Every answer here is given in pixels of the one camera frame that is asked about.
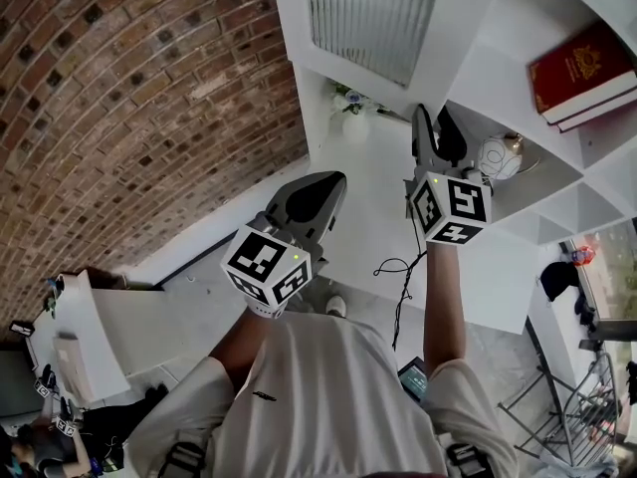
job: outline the red object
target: red object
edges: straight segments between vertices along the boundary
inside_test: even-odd
[[[603,21],[533,62],[529,74],[537,112],[548,123],[569,119],[637,87],[631,57]]]
[[[595,258],[595,250],[593,250],[590,246],[582,246],[572,252],[570,257],[573,264],[576,266],[586,266]]]

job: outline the person in background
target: person in background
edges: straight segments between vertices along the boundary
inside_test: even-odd
[[[137,403],[86,411],[82,426],[72,437],[55,427],[54,396],[51,394],[44,399],[40,416],[31,424],[21,426],[17,436],[10,440],[10,454],[22,466],[47,478],[82,476],[91,471],[92,458],[102,463],[114,446],[122,445],[167,392],[162,384],[159,388],[149,389],[146,397]]]
[[[249,301],[209,358],[130,435],[137,474],[422,477],[447,476],[456,465],[458,476],[451,453],[475,456],[464,476],[483,464],[480,476],[518,476],[516,453],[464,361],[456,248],[427,243],[427,250],[429,380],[421,404],[403,391],[389,345],[374,328],[345,319],[342,300],[329,307],[339,317],[283,313],[277,320]],[[190,464],[198,453],[201,469],[166,460],[169,452],[186,452]]]

